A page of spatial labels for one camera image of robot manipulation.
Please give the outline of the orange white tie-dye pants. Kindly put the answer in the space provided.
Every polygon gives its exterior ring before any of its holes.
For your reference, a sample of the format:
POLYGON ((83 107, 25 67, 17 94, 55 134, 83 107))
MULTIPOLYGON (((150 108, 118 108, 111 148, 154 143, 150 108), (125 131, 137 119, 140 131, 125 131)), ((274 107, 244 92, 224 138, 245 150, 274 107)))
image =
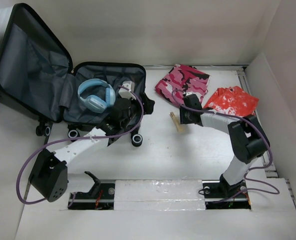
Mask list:
POLYGON ((248 94, 239 86, 217 88, 204 108, 212 108, 217 112, 246 117, 253 115, 259 99, 248 94))

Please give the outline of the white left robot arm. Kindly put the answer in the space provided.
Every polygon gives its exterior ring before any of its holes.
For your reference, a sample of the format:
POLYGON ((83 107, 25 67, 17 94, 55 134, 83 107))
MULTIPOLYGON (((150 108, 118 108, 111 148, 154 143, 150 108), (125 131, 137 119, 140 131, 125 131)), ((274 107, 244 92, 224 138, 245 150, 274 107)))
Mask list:
POLYGON ((127 135, 136 135, 144 115, 153 112, 155 102, 142 93, 136 97, 140 106, 140 118, 128 131, 121 131, 117 135, 97 136, 97 128, 93 128, 83 137, 65 138, 45 144, 36 150, 29 159, 37 156, 28 178, 29 183, 43 196, 41 200, 27 202, 28 205, 42 201, 54 202, 67 190, 67 165, 76 157, 90 151, 97 151, 112 144, 114 140, 127 135))

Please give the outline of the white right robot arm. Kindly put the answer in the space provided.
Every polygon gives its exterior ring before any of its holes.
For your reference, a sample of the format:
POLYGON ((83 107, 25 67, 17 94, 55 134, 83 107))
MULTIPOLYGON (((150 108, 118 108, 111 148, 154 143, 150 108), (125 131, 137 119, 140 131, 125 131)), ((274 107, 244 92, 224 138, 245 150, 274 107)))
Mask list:
POLYGON ((244 182, 250 171, 255 170, 253 163, 265 153, 269 163, 273 162, 270 142, 256 116, 245 117, 219 113, 212 108, 202 108, 198 97, 190 94, 176 101, 180 107, 180 122, 213 128, 229 135, 233 159, 221 174, 218 182, 204 183, 199 193, 206 199, 218 203, 228 201, 248 191, 244 182))

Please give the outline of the pink camouflage pants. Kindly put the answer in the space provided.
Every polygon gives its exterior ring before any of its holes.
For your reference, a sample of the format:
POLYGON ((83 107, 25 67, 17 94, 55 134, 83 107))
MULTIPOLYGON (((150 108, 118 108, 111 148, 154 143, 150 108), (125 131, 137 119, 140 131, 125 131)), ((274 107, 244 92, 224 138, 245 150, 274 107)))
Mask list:
POLYGON ((175 106, 183 104, 186 92, 194 92, 199 102, 208 92, 210 75, 192 66, 175 65, 155 86, 156 93, 175 106))

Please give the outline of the clear plastic cosmetic tray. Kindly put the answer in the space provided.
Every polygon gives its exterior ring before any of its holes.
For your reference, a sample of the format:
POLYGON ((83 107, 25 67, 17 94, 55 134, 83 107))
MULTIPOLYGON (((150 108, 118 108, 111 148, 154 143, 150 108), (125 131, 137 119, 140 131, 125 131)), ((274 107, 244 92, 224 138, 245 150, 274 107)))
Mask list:
POLYGON ((183 133, 184 127, 180 124, 180 120, 176 117, 176 115, 173 112, 170 112, 170 117, 176 127, 177 132, 183 133))

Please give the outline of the light blue headphones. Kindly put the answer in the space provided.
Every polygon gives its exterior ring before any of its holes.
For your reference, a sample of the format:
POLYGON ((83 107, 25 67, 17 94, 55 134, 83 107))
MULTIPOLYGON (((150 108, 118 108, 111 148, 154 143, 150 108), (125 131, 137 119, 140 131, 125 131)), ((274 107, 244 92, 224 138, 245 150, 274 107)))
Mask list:
POLYGON ((114 88, 106 81, 100 80, 98 78, 88 79, 79 85, 77 90, 79 100, 92 112, 101 114, 107 108, 114 105, 116 100, 116 93, 114 88), (92 94, 83 98, 81 94, 89 87, 105 87, 105 100, 92 94))

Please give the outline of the black white astronaut suitcase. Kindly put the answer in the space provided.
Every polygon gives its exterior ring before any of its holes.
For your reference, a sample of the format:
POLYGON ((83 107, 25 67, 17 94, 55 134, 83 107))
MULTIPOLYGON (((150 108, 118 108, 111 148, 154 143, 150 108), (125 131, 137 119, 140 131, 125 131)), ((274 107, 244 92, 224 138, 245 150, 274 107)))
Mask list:
MULTIPOLYGON (((104 135, 121 131, 110 125, 110 111, 90 111, 78 98, 80 84, 100 79, 115 90, 116 100, 125 81, 135 83, 135 97, 145 93, 146 70, 134 63, 87 61, 73 65, 68 50, 47 24, 26 3, 0 9, 0 95, 6 104, 37 119, 38 136, 50 134, 50 124, 66 122, 68 137, 93 128, 104 135)), ((105 100, 105 87, 92 86, 81 96, 96 95, 105 100)), ((132 143, 142 143, 138 133, 131 134, 132 143)))

